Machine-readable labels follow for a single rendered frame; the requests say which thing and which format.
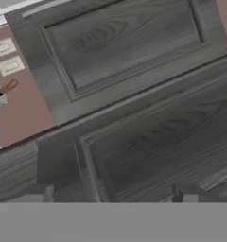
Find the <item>grey wood cabinet panel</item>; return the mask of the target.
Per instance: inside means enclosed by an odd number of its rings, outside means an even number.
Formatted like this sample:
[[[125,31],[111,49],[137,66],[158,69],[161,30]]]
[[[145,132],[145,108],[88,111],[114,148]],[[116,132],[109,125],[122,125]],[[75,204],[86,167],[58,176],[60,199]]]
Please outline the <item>grey wood cabinet panel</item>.
[[[16,195],[37,181],[38,148],[34,142],[0,150],[0,199]]]

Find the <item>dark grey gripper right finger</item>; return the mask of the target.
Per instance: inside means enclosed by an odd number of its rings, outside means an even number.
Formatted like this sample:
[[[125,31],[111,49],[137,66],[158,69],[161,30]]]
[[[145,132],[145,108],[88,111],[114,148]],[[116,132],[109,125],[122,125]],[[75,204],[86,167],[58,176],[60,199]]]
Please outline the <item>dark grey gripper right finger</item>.
[[[206,192],[194,184],[174,184],[172,192],[173,202],[199,203],[214,201],[212,197],[208,196]]]

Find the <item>brown wooden towel holder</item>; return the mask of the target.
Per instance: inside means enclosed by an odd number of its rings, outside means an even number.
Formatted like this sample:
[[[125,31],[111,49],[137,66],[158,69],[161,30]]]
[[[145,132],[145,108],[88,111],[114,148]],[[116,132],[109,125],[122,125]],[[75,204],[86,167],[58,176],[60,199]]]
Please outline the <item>brown wooden towel holder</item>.
[[[0,95],[4,95],[5,93],[11,91],[15,87],[17,87],[19,84],[19,81],[17,79],[12,79],[4,86],[0,87]]]

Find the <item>grey wood cabinet door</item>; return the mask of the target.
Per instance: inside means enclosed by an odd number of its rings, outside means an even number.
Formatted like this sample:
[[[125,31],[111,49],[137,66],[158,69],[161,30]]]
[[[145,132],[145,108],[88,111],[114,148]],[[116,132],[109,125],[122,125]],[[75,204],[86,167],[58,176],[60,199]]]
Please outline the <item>grey wood cabinet door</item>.
[[[73,0],[6,18],[57,124],[227,54],[216,0]]]
[[[44,135],[58,202],[160,202],[227,166],[227,56]]]

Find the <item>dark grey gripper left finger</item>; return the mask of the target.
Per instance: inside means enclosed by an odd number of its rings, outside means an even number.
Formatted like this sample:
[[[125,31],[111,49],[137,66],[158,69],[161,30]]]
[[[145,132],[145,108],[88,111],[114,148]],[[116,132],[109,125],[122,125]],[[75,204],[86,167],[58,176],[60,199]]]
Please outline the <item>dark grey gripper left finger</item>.
[[[7,202],[41,203],[54,201],[54,186],[31,184],[18,195],[7,199]]]

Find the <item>white wall socket plate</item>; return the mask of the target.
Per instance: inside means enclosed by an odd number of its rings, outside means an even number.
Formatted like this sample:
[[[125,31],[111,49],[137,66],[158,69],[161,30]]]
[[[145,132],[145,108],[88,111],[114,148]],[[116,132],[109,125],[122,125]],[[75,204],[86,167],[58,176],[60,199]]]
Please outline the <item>white wall socket plate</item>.
[[[25,66],[19,56],[3,60],[0,62],[0,73],[3,77],[24,70]]]
[[[0,57],[16,51],[12,38],[0,40]]]

